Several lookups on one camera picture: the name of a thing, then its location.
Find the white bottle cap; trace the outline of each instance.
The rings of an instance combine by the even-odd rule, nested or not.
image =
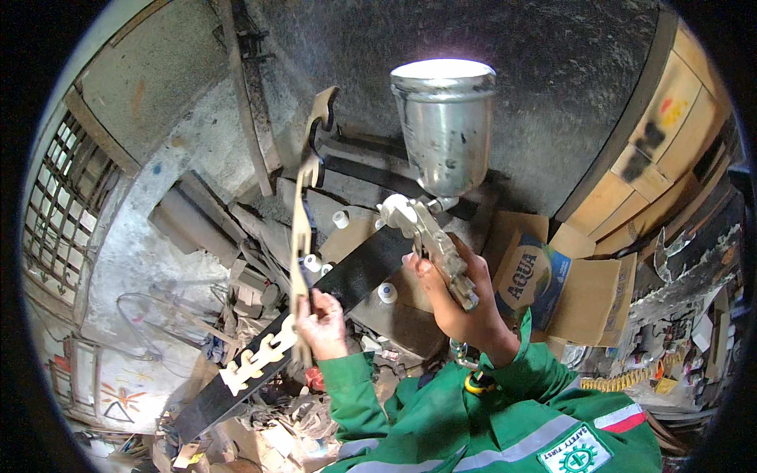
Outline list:
[[[318,272],[321,270],[321,266],[323,266],[321,260],[314,254],[307,255],[303,264],[305,265],[305,269],[310,272]]]
[[[382,282],[376,291],[378,298],[384,303],[393,303],[397,300],[397,288],[390,282]]]
[[[350,225],[350,217],[348,217],[343,210],[339,210],[337,213],[335,213],[332,217],[332,221],[338,229],[343,229]]]

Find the left hand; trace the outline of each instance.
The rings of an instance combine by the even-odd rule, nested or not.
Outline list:
[[[349,355],[344,339],[344,311],[330,294],[313,289],[313,311],[307,297],[300,297],[297,330],[318,361]]]

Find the black metal bar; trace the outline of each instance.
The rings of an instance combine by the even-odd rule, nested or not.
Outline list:
[[[370,291],[402,266],[402,256],[408,254],[412,248],[413,241],[403,237],[399,229],[384,226],[319,279],[314,287],[333,294],[339,299],[344,313],[347,314]],[[263,332],[252,339],[246,349],[258,351],[263,337],[281,330],[281,324],[287,315],[283,313],[271,322]],[[240,359],[241,354],[238,354],[234,361],[240,363]],[[247,381],[248,388],[237,396],[232,396],[219,375],[213,378],[176,418],[176,430],[182,441],[190,442],[215,425],[228,411],[244,402],[287,366],[290,359],[291,350],[287,350],[284,358],[263,367],[263,376]]]

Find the window grille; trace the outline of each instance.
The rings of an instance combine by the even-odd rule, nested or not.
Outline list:
[[[34,182],[22,242],[30,276],[69,305],[84,261],[94,256],[89,239],[119,173],[67,112]]]

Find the spray can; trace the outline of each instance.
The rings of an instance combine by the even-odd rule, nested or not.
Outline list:
[[[654,358],[652,357],[652,354],[650,352],[643,351],[626,358],[624,365],[626,369],[646,368],[650,365],[653,359]]]

